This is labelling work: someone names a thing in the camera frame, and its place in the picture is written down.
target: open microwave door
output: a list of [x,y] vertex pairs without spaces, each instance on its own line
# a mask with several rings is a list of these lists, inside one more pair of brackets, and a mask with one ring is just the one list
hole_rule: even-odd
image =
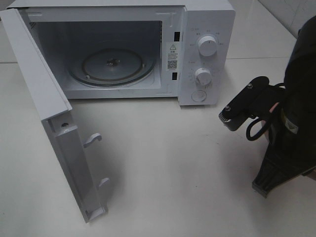
[[100,198],[105,178],[95,185],[84,148],[101,140],[96,133],[82,142],[71,115],[71,105],[50,70],[17,9],[0,12],[5,31],[17,58],[43,127],[49,137],[83,218],[89,222],[106,212]]

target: white microwave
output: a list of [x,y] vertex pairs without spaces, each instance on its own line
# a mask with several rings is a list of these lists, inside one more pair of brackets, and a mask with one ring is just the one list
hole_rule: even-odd
[[16,0],[0,12],[41,122],[86,222],[104,213],[68,99],[215,104],[235,11],[227,0]]

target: metal bracket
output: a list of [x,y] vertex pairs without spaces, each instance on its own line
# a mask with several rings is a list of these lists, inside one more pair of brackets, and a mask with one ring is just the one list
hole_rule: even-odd
[[109,181],[110,181],[110,178],[101,179],[99,185],[97,186],[97,189],[101,188],[104,184],[108,183]]
[[94,133],[92,134],[84,143],[83,143],[83,147],[87,148],[88,146],[90,146],[96,139],[98,139],[98,141],[102,140],[102,136],[100,133]]
[[253,79],[219,114],[230,131],[236,131],[248,118],[268,120],[270,108],[285,96],[285,89],[269,85],[267,77]]

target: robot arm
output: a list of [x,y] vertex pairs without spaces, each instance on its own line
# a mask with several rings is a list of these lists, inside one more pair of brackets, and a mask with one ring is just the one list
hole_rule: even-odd
[[[246,131],[250,141],[269,131],[269,145],[252,182],[252,187],[264,197],[273,188],[316,168],[315,29],[316,16],[299,32],[284,83],[272,86],[267,77],[257,77],[219,114],[220,120],[231,131],[237,130],[248,118],[256,118]],[[253,125],[262,120],[266,123],[251,136]]]

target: control knob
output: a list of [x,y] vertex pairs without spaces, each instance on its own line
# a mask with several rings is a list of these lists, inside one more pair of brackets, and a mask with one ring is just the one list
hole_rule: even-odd
[[199,68],[195,72],[196,82],[201,85],[207,85],[212,82],[212,73],[207,68]]
[[216,53],[217,40],[215,36],[202,36],[197,44],[198,51],[202,56],[209,57]]

